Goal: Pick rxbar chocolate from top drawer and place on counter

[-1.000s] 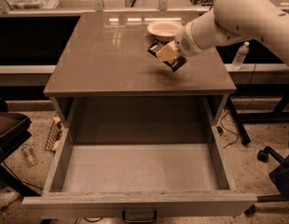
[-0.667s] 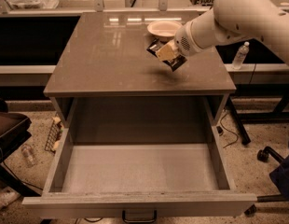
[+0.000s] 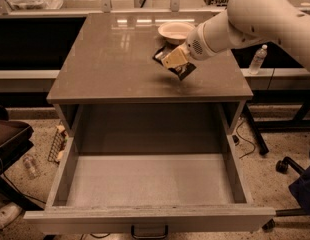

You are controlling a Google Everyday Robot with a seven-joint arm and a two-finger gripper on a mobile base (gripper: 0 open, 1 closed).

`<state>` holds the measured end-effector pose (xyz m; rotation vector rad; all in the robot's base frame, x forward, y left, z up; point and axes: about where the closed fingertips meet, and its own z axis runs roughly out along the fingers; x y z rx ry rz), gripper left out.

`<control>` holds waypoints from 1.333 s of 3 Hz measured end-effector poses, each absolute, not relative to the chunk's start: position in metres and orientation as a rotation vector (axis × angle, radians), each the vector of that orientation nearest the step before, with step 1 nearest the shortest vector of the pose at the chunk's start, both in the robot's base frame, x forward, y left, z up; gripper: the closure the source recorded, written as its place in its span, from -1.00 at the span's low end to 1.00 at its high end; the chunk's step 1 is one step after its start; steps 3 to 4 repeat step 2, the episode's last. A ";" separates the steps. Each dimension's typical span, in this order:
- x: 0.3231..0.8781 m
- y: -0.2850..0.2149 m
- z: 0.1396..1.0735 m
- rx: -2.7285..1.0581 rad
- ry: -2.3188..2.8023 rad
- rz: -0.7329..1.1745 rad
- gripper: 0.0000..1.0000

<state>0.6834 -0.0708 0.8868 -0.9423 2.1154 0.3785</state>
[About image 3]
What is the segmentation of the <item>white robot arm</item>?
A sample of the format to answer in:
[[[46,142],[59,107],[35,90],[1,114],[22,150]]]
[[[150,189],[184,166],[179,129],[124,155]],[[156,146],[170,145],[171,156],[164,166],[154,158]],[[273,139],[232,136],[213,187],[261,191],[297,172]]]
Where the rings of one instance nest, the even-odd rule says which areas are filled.
[[[191,58],[206,60],[227,49],[265,41],[282,48],[310,72],[310,15],[287,0],[229,0],[225,11],[193,29],[162,64],[180,72]]]

